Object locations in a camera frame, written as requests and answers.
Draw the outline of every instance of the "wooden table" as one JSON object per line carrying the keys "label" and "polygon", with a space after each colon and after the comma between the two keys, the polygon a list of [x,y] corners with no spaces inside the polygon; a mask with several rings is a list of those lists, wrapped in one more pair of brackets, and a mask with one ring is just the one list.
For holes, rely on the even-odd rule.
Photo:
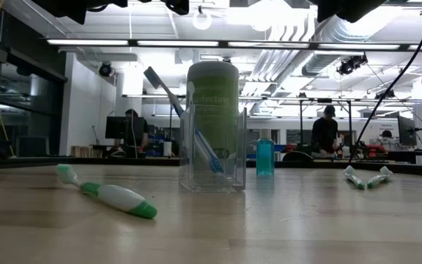
{"label": "wooden table", "polygon": [[137,191],[157,218],[95,202],[58,183],[52,166],[2,169],[0,264],[422,263],[422,176],[359,191],[341,170],[277,169],[260,180],[249,169],[243,193],[192,194],[176,167],[75,170]]}

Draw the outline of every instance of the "toothbrush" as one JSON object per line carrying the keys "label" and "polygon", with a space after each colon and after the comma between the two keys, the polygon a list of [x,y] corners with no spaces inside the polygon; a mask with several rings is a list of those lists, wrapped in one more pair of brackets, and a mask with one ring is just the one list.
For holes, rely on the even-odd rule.
{"label": "toothbrush", "polygon": [[356,177],[355,175],[355,170],[353,167],[348,166],[344,171],[343,174],[348,178],[348,180],[350,180],[352,183],[355,184],[355,186],[360,189],[363,190],[365,188],[364,182],[363,180],[361,180],[360,178]]}
{"label": "toothbrush", "polygon": [[392,178],[393,172],[391,172],[386,166],[380,169],[380,175],[373,176],[367,181],[367,188],[373,188],[378,183],[388,182]]}
{"label": "toothbrush", "polygon": [[[147,80],[152,84],[152,86],[157,89],[161,86],[167,93],[169,97],[170,104],[174,107],[175,112],[179,117],[183,114],[183,108],[180,106],[179,99],[176,95],[174,95],[169,88],[163,83],[163,81],[159,78],[157,73],[152,69],[152,67],[148,67],[144,71],[144,75],[146,76]],[[221,163],[218,159],[218,156],[212,150],[210,144],[204,138],[203,134],[199,131],[198,128],[195,128],[195,141],[198,152],[200,155],[208,162],[210,169],[215,174],[222,174],[224,173],[224,169],[221,166]]]}
{"label": "toothbrush", "polygon": [[81,183],[71,165],[59,164],[56,174],[64,184],[73,184],[83,194],[97,198],[100,201],[134,216],[153,219],[158,210],[141,195],[126,188],[115,185],[100,185],[98,183]]}

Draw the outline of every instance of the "blue bottle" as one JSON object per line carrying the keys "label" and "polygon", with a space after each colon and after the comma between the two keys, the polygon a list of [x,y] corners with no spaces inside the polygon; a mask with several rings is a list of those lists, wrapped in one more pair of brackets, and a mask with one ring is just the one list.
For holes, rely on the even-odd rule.
{"label": "blue bottle", "polygon": [[256,143],[256,176],[275,174],[275,143],[271,140],[271,130],[261,129]]}

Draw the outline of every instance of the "clear plastic holder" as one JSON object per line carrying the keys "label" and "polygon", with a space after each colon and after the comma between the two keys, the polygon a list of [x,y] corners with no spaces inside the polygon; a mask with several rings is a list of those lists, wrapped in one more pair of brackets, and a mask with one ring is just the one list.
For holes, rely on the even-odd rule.
{"label": "clear plastic holder", "polygon": [[[194,192],[245,189],[247,110],[190,106],[180,117],[179,182]],[[219,163],[212,165],[215,155]]]}

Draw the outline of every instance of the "computer monitor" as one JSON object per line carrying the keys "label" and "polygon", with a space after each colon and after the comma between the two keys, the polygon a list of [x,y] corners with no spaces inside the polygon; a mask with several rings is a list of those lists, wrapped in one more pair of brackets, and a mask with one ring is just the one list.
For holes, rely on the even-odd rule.
{"label": "computer monitor", "polygon": [[416,146],[415,121],[398,116],[400,143],[404,146]]}
{"label": "computer monitor", "polygon": [[105,129],[106,139],[124,139],[126,145],[133,146],[133,131],[136,144],[140,144],[143,139],[144,118],[133,118],[133,129],[131,129],[130,117],[107,117],[107,126]]}

